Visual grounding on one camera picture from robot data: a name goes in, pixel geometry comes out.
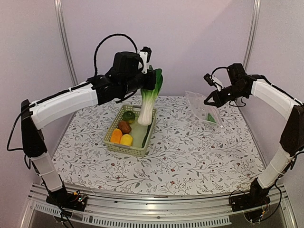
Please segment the green cucumber toy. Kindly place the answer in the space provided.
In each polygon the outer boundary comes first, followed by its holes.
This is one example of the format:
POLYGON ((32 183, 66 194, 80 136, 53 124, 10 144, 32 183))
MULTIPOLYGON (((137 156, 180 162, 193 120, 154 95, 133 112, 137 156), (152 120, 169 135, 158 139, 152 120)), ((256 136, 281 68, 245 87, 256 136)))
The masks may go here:
POLYGON ((215 119, 214 119, 214 117, 211 115, 211 114, 208 114, 207 115, 207 121, 209 121, 209 122, 212 122, 212 123, 217 123, 216 121, 215 121, 215 119))

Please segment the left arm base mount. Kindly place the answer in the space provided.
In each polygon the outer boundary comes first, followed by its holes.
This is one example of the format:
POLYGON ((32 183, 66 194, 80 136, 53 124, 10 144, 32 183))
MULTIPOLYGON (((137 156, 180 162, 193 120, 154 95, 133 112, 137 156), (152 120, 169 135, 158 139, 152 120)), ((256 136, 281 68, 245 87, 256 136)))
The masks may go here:
POLYGON ((67 192, 65 188, 49 192, 46 203, 57 206, 59 209, 72 209, 76 211, 85 211, 87 204, 87 194, 79 190, 73 193, 67 192))

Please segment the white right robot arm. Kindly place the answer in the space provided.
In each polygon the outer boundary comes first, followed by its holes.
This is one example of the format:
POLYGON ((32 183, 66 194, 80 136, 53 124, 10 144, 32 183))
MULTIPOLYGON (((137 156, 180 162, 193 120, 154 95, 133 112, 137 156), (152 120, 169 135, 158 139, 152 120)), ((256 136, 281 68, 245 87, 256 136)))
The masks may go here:
POLYGON ((228 87, 223 87, 211 74, 206 74, 204 79, 210 86, 216 87, 204 101, 206 105, 221 107, 237 98, 253 96, 269 105, 285 120, 276 153, 265 170, 252 181, 250 192, 246 195, 247 205, 256 207, 304 147, 304 104, 269 83, 262 75, 240 74, 232 79, 228 87))

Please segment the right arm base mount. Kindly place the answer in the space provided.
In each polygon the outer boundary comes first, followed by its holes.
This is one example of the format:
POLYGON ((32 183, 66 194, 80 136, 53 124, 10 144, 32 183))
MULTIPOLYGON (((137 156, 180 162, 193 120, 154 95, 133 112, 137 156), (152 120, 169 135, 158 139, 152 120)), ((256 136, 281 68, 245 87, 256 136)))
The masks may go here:
POLYGON ((249 193, 244 193, 241 190, 233 191, 228 199, 229 205, 233 212, 252 209, 270 203, 270 189, 254 189, 249 193))

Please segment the yellow lemon toy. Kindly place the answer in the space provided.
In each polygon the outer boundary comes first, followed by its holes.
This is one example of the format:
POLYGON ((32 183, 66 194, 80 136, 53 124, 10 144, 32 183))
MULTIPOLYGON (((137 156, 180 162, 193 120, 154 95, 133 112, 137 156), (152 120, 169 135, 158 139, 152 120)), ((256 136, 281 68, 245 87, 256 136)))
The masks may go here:
POLYGON ((124 134, 120 139, 121 145, 132 146, 133 137, 130 134, 124 134))

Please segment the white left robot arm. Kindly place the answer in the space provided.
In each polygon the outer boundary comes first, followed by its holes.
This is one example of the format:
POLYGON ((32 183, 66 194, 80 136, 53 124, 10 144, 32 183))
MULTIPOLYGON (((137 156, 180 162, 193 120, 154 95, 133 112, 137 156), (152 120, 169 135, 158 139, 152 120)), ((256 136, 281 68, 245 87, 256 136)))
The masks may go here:
POLYGON ((148 69, 151 50, 118 52, 105 75, 93 76, 81 84, 30 103, 22 102, 21 133, 23 151, 30 158, 46 189, 60 206, 71 197, 47 151, 41 130, 51 122, 80 109, 103 105, 114 99, 122 102, 138 89, 154 89, 155 73, 148 69))

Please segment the green bok choy toy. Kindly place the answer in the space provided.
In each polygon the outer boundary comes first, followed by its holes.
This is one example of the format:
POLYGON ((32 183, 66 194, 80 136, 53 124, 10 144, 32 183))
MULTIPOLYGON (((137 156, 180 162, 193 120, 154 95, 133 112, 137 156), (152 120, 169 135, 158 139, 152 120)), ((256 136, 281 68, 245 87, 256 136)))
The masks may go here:
POLYGON ((162 69, 156 69, 155 73, 155 88, 153 90, 141 89, 142 106, 137 122, 142 126, 148 126, 152 123, 154 103, 163 84, 162 69))

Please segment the clear zip top bag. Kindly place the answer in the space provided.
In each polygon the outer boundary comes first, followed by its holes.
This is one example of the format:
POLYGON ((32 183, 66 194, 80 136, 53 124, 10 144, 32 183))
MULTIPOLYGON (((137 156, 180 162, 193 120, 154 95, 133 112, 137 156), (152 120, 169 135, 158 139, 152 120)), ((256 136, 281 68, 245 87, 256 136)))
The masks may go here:
POLYGON ((217 108, 204 104, 206 97, 202 94, 186 91, 185 96, 190 104, 192 112, 203 122, 210 124, 211 126, 217 126, 224 128, 222 119, 219 115, 217 108), (207 115, 211 114, 217 123, 207 121, 207 115))

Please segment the orange fruit toy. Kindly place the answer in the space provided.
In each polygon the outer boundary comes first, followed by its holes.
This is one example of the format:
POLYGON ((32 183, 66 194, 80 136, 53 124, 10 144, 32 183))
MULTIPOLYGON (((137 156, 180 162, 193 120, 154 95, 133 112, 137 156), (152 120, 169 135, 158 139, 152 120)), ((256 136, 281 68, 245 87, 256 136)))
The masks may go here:
POLYGON ((120 140, 121 140, 122 136, 123 136, 122 131, 120 129, 116 128, 112 132, 110 142, 120 144, 120 140))

